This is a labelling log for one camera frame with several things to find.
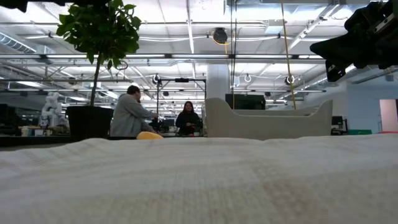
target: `gray sweater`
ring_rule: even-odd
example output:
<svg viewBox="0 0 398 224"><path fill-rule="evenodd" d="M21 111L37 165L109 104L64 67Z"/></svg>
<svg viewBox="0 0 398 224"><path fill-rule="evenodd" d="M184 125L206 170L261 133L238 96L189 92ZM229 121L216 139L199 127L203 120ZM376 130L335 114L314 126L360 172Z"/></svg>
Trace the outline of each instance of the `gray sweater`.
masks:
<svg viewBox="0 0 398 224"><path fill-rule="evenodd" d="M111 136L137 137L141 131L152 131L144 119L151 119L153 116L152 112L143 108L132 96L121 95L114 110Z"/></svg>

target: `potted tree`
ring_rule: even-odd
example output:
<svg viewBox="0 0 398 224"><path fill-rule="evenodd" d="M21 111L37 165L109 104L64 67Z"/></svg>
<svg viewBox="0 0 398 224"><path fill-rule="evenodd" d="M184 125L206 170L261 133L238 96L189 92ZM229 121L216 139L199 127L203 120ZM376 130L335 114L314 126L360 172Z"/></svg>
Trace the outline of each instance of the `potted tree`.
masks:
<svg viewBox="0 0 398 224"><path fill-rule="evenodd" d="M91 64L96 60L94 85L89 106L67 109L71 135L81 139L103 138L109 131L113 110L94 106L100 66L107 62L108 70L117 68L127 53L139 48L137 31L141 20L134 16L132 4L110 0L106 4L72 5L69 15L60 15L57 35L86 53Z"/></svg>

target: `white robot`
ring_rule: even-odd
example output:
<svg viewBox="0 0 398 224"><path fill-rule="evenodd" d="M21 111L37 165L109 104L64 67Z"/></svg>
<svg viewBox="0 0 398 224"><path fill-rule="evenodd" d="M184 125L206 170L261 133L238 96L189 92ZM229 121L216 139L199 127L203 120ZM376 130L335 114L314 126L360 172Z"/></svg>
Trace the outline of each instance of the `white robot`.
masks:
<svg viewBox="0 0 398 224"><path fill-rule="evenodd" d="M62 115L62 104L58 102L59 93L49 93L45 98L45 104L40 117L40 126L67 125L65 117Z"/></svg>

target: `dark hair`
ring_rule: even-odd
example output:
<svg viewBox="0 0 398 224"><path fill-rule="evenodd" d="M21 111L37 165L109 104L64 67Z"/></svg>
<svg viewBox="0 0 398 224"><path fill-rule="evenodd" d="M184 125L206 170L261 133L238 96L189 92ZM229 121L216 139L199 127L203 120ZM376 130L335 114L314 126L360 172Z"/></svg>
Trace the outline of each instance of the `dark hair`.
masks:
<svg viewBox="0 0 398 224"><path fill-rule="evenodd" d="M191 113L194 113L194 110L193 110L193 104L192 104L192 102L191 102L191 101L187 101L187 102L185 102L185 104L184 104L184 109L182 110L182 112L183 112L183 113L188 113L188 111L186 111L186 109L185 109L185 106L186 106L187 104L191 104L191 107L192 107L192 111L191 111Z"/></svg>
<svg viewBox="0 0 398 224"><path fill-rule="evenodd" d="M133 86L133 85L129 86L129 88L127 89L127 94L128 95L133 95L133 94L135 94L137 92L140 93L141 91L139 90L138 87Z"/></svg>

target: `white blanket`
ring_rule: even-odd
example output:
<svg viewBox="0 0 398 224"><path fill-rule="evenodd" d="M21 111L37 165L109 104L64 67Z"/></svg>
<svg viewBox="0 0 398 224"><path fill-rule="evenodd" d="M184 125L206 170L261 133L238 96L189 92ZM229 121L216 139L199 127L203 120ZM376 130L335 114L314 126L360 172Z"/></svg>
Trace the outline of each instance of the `white blanket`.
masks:
<svg viewBox="0 0 398 224"><path fill-rule="evenodd" d="M398 135L0 153L0 223L398 222Z"/></svg>

